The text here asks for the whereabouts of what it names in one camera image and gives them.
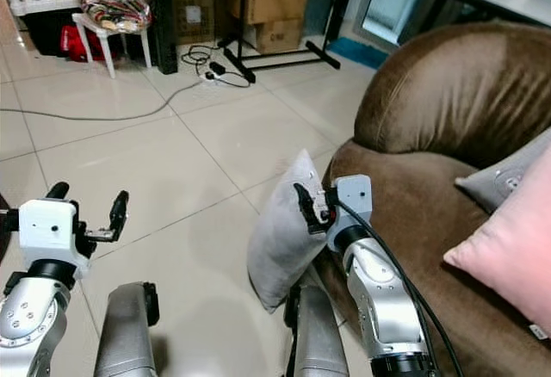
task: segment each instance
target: white stool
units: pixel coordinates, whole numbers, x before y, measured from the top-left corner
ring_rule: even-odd
[[[92,52],[90,51],[90,44],[86,38],[86,31],[84,27],[96,33],[97,38],[100,39],[102,44],[103,57],[105,58],[105,63],[107,64],[107,69],[109,70],[109,75],[111,78],[115,78],[115,68],[113,67],[113,59],[111,58],[111,50],[109,50],[109,43],[107,38],[110,35],[120,34],[122,39],[122,46],[124,48],[124,53],[127,54],[127,38],[123,33],[118,33],[116,31],[107,30],[106,28],[101,28],[95,24],[86,14],[75,13],[72,15],[72,20],[77,24],[78,35],[80,40],[84,44],[86,49],[86,58],[88,63],[92,63],[94,59],[92,58]],[[149,53],[149,42],[147,40],[147,29],[144,29],[137,33],[141,35],[141,45],[144,47],[144,56],[145,56],[145,65],[148,69],[152,68],[152,57]]]

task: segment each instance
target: pink pillow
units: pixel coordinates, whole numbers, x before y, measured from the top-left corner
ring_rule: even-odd
[[[551,146],[492,217],[444,254],[551,336]]]

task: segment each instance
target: red bag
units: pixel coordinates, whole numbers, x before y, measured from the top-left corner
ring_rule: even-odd
[[[92,58],[94,60],[104,60],[102,45],[97,36],[85,29],[86,37],[88,38],[88,43],[90,44],[90,51],[92,53]],[[61,51],[67,54],[73,61],[86,62],[86,49],[84,48],[83,42],[80,40],[78,35],[78,30],[76,26],[63,26],[61,29],[61,42],[59,43]],[[111,57],[116,59],[114,52],[111,52]]]

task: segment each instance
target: tile floor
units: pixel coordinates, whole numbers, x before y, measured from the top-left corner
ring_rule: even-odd
[[[99,226],[118,190],[130,192],[121,241],[98,247],[90,275],[75,287],[54,376],[92,375],[108,293],[129,281],[158,285],[152,340],[160,375],[282,374],[290,333],[282,309],[270,316],[251,290],[245,250],[277,176],[300,149],[323,173],[352,134],[374,72],[343,63],[341,71],[323,64],[262,71],[245,90],[203,83],[132,121],[1,114],[0,191],[12,206],[65,180],[82,219]],[[163,76],[126,62],[111,80],[101,64],[40,56],[27,40],[5,36],[0,78],[2,107],[101,117],[153,110],[197,79],[184,65]],[[22,265],[17,245],[0,265],[2,283]],[[369,375],[357,340],[337,319],[351,375]]]

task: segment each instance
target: blue mat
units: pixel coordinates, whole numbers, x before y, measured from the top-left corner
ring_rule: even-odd
[[[371,67],[372,69],[381,67],[388,57],[388,54],[381,50],[347,39],[346,37],[341,37],[340,39],[332,41],[331,44],[327,46],[327,49],[347,59]]]

